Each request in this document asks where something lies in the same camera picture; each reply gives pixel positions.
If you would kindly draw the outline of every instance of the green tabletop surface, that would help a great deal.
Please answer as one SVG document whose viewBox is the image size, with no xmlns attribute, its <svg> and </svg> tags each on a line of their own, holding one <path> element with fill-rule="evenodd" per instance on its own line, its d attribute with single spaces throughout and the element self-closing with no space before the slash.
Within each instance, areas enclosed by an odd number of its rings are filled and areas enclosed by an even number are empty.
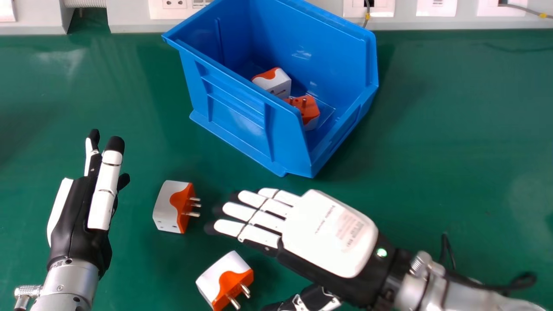
<svg viewBox="0 0 553 311">
<path fill-rule="evenodd" d="M 437 257 L 447 231 L 458 271 L 504 284 L 535 271 L 515 297 L 553 308 L 553 31 L 377 32 L 380 89 L 367 116 L 315 179 L 277 177 L 189 119 L 178 52 L 159 34 L 110 34 L 105 11 L 70 34 L 0 38 L 0 310 L 46 275 L 46 224 L 63 177 L 84 167 L 84 138 L 126 142 L 94 310 L 210 310 L 196 278 L 236 250 L 254 269 L 260 310 L 309 281 L 222 236 L 211 208 L 235 190 L 318 189 L 367 214 L 398 247 Z M 158 231 L 165 180 L 203 202 L 185 235 Z M 340 310 L 354 310 L 344 306 Z"/>
</svg>

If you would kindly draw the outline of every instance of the cable connector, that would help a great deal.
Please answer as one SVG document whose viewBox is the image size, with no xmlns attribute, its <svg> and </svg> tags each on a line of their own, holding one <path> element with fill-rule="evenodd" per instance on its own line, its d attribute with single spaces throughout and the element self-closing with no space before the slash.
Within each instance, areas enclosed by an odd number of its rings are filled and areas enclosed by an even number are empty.
<svg viewBox="0 0 553 311">
<path fill-rule="evenodd" d="M 240 309 L 236 297 L 241 293 L 250 298 L 248 286 L 253 283 L 253 270 L 232 251 L 219 259 L 196 280 L 200 294 L 214 311 L 221 311 L 229 303 Z"/>
<path fill-rule="evenodd" d="M 158 230 L 184 234 L 190 217 L 200 217 L 200 208 L 192 183 L 166 180 L 159 190 L 152 218 Z"/>
</svg>

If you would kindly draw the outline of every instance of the blue storage container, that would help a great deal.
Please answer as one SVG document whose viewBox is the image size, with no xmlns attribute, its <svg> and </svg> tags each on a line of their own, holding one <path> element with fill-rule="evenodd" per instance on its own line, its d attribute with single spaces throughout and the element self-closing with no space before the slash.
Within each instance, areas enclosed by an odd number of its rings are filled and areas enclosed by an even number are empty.
<svg viewBox="0 0 553 311">
<path fill-rule="evenodd" d="M 180 52 L 190 118 L 278 176 L 314 177 L 378 88 L 374 34 L 302 0 L 215 0 L 163 38 Z M 315 97 L 316 129 L 250 81 L 277 66 L 292 96 Z"/>
</svg>

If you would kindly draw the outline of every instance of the robotic arm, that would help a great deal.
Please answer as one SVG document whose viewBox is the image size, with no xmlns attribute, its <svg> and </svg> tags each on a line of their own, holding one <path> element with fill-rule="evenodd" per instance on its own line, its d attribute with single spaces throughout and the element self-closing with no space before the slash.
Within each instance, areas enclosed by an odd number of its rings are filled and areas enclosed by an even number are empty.
<svg viewBox="0 0 553 311">
<path fill-rule="evenodd" d="M 532 274 L 508 286 L 480 284 L 426 252 L 396 248 L 371 219 L 320 191 L 241 191 L 215 213 L 231 220 L 206 225 L 207 233 L 232 236 L 314 282 L 263 311 L 329 311 L 342 303 L 375 311 L 545 311 L 499 293 L 532 285 Z"/>
<path fill-rule="evenodd" d="M 93 129 L 85 140 L 84 176 L 65 178 L 60 185 L 46 236 L 50 256 L 42 286 L 15 289 L 15 311 L 89 311 L 98 281 L 109 269 L 112 249 L 109 224 L 117 210 L 117 194 L 129 182 L 119 176 L 124 141 L 113 136 L 103 154 L 98 151 L 100 133 Z"/>
</svg>

